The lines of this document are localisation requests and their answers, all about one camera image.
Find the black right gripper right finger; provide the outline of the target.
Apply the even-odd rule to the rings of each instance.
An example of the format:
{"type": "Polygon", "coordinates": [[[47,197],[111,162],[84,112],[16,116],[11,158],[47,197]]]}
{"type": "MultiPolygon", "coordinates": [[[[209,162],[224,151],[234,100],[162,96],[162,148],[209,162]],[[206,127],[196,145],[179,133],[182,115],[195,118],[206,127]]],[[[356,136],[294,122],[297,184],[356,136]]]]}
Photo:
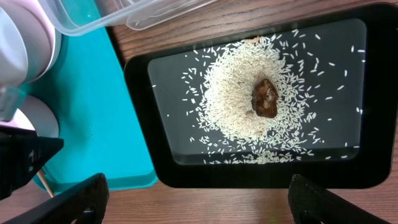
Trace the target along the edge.
{"type": "Polygon", "coordinates": [[[288,201],[295,223],[388,224],[298,174],[290,181],[288,201]]]}

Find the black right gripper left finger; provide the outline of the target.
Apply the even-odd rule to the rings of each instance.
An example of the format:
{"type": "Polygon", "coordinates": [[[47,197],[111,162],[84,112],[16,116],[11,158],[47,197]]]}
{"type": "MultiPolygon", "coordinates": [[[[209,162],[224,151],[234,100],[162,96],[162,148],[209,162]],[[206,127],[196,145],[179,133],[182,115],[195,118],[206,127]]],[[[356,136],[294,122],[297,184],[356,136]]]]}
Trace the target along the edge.
{"type": "Polygon", "coordinates": [[[106,177],[97,173],[5,224],[101,224],[108,199],[106,177]]]}

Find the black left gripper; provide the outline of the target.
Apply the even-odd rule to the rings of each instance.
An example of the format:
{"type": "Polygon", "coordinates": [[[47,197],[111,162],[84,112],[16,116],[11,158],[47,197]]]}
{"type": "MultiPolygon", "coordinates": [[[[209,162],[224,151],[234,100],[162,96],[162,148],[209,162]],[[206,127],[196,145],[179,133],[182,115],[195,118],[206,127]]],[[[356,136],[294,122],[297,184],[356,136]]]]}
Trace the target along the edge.
{"type": "Polygon", "coordinates": [[[64,146],[61,138],[40,137],[35,131],[1,127],[1,199],[25,186],[64,146]]]}

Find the grey bowl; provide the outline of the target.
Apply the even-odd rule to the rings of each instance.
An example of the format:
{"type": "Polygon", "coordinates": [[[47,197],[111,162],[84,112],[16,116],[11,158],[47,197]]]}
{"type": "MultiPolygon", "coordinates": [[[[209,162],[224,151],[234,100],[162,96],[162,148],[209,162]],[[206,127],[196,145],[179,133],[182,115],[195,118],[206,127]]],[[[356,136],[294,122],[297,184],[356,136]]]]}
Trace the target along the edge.
{"type": "Polygon", "coordinates": [[[1,83],[32,82],[50,57],[50,42],[39,20],[21,1],[1,1],[1,83]]]}

